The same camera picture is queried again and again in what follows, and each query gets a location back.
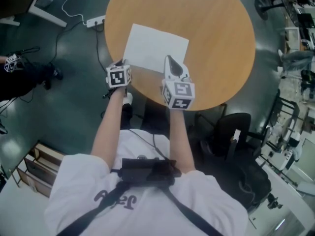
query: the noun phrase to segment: shoulder strap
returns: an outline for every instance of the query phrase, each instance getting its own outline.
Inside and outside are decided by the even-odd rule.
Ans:
[[[182,212],[182,214],[197,228],[203,231],[209,236],[222,236],[213,226],[211,226],[206,220],[204,220],[200,215],[195,213],[192,209],[188,208],[184,204],[178,201],[178,199],[171,193],[169,188],[161,189],[164,194],[177,206],[177,208]]]
[[[75,220],[72,224],[62,230],[57,236],[79,236],[95,219],[95,217],[105,208],[113,205],[127,190],[130,189],[129,184],[119,182],[116,188],[103,198],[99,206]],[[169,188],[161,188],[164,194],[177,206],[182,214],[197,228],[209,236],[222,236],[214,227],[212,227],[206,220],[195,213],[193,210],[183,205],[177,198],[170,192]]]
[[[57,236],[79,236],[105,208],[113,205],[130,188],[129,184],[119,182],[116,188],[102,199],[99,206],[75,220],[72,224],[63,229]]]

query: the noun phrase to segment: marker cube on arm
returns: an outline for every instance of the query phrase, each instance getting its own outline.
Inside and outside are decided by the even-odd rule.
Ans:
[[[106,70],[106,82],[110,88],[125,87],[131,82],[130,65],[108,67]]]
[[[169,109],[187,110],[195,99],[195,84],[163,80],[163,97]]]
[[[18,63],[18,57],[13,54],[5,60],[4,69],[6,72],[13,72]]]

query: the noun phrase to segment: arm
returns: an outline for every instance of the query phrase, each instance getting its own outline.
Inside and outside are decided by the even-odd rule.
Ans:
[[[181,172],[194,171],[183,111],[170,110],[170,122],[170,159],[176,160],[176,167]]]
[[[4,64],[6,59],[7,59],[7,57],[0,56],[0,64]]]
[[[110,98],[91,152],[91,155],[102,158],[109,169],[113,168],[116,157],[125,89],[118,88]]]

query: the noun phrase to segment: wire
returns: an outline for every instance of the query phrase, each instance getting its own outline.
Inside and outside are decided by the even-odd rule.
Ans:
[[[26,103],[30,103],[30,102],[33,100],[33,98],[34,98],[34,89],[32,89],[31,99],[30,99],[29,101],[24,100],[24,99],[22,99],[21,97],[19,97],[19,98],[20,98],[21,101],[24,101],[24,102],[26,102]]]
[[[101,117],[101,119],[103,119],[103,118],[104,118],[105,111],[106,111],[106,110],[104,110],[102,113],[100,113],[100,117]]]
[[[134,133],[136,136],[138,136],[140,139],[142,139],[143,141],[145,141],[148,145],[152,146],[156,152],[161,156],[163,157],[165,160],[169,160],[166,156],[163,155],[163,153],[158,149],[158,147],[156,146],[156,142],[155,142],[155,139],[154,139],[154,134],[153,134],[153,144],[150,144],[149,142],[147,142],[145,139],[143,139],[140,135],[138,135],[136,132],[132,131],[132,130],[129,130],[130,132]]]
[[[28,48],[28,49],[23,49],[23,50],[19,50],[19,51],[15,51],[15,52],[11,52],[6,54],[5,56],[12,56],[13,54],[17,54],[17,55],[23,55],[23,54],[28,54],[28,53],[37,53],[40,51],[40,47],[39,46],[34,46],[32,48]]]
[[[11,100],[10,103],[9,103],[9,105],[7,105],[4,109],[1,110],[0,115],[1,115],[1,114],[3,113],[3,111],[6,110],[6,109],[8,108],[8,106],[10,106],[11,103],[12,103],[13,101],[15,101],[17,98],[18,98],[18,97],[15,97],[13,100]]]
[[[56,45],[55,45],[55,55],[54,55],[54,57],[52,58],[52,60],[51,60],[49,63],[53,62],[53,61],[56,59],[56,57],[57,57],[57,46],[58,46],[58,41],[59,41],[60,36],[63,35],[63,34],[65,34],[65,33],[67,33],[67,32],[69,32],[69,31],[71,31],[71,30],[73,30],[73,29],[74,29],[77,25],[79,25],[80,23],[81,23],[81,21],[78,22],[78,23],[76,23],[75,25],[73,25],[70,29],[65,30],[65,31],[62,31],[62,32],[60,32],[60,33],[57,35],[57,37],[56,37]]]
[[[8,104],[10,100],[8,100],[6,103],[4,103],[0,108],[4,107],[6,104]]]
[[[105,72],[105,74],[106,74],[106,76],[107,76],[107,71],[106,71],[106,69],[104,68],[104,66],[103,66],[103,64],[101,63],[101,61],[99,60],[99,52],[98,52],[98,34],[97,34],[97,33],[104,31],[104,25],[103,25],[102,31],[98,31],[98,30],[97,30],[97,26],[95,26],[95,29],[93,29],[93,30],[95,30],[95,32],[96,32],[96,53],[97,53],[97,60],[98,60],[98,63],[100,64],[100,66],[102,67],[103,71]]]
[[[64,8],[63,8],[63,6],[65,5],[65,3],[67,2],[68,0],[66,0],[64,3],[63,3],[63,5],[61,6],[61,10],[63,10],[63,12],[68,16],[68,17],[70,17],[70,18],[73,18],[73,17],[81,17],[82,18],[82,23],[83,23],[83,25],[87,25],[86,23],[84,23],[84,17],[83,17],[83,15],[82,14],[76,14],[76,15],[69,15],[65,10],[64,10]]]

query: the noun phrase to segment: white paper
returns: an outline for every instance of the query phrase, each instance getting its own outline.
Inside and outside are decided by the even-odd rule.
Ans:
[[[130,65],[163,73],[167,55],[184,63],[188,43],[189,40],[183,37],[133,24],[124,59],[127,59]]]

